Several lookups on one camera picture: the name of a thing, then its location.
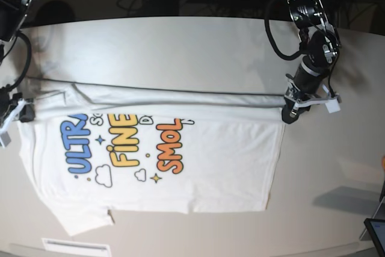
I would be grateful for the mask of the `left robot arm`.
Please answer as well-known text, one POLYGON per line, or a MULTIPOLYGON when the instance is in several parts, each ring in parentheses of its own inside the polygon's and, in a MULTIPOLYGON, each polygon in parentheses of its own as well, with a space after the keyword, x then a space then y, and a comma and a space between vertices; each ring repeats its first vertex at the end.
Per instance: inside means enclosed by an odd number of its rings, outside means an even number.
POLYGON ((334 67, 340 56, 340 39, 329 22, 321 0, 286 0, 289 14, 298 28, 300 44, 297 52, 284 54, 277 46, 270 28, 270 12, 278 0, 270 0, 264 16, 266 35, 273 51, 285 61, 301 58, 295 75, 287 75, 282 108, 282 120, 286 124, 296 122, 299 116, 313 105, 326 105, 328 112, 339 111, 339 95, 330 83, 334 67))

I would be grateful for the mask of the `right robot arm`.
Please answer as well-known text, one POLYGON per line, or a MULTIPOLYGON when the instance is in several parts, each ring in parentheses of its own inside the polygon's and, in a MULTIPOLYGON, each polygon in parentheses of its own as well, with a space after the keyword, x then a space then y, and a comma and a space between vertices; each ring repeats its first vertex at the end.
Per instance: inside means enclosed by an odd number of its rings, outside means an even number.
POLYGON ((1 61, 8 54, 4 52, 5 44, 16 43, 22 40, 26 44, 26 63, 13 84, 1 87, 1 146, 5 147, 10 142, 8 128, 10 123, 18 116, 21 122, 30 122, 34 119, 31 103, 23 98, 22 93, 11 95, 26 77, 32 59, 32 44, 29 38, 20 30, 24 23, 29 8, 34 0, 1 0, 1 61))

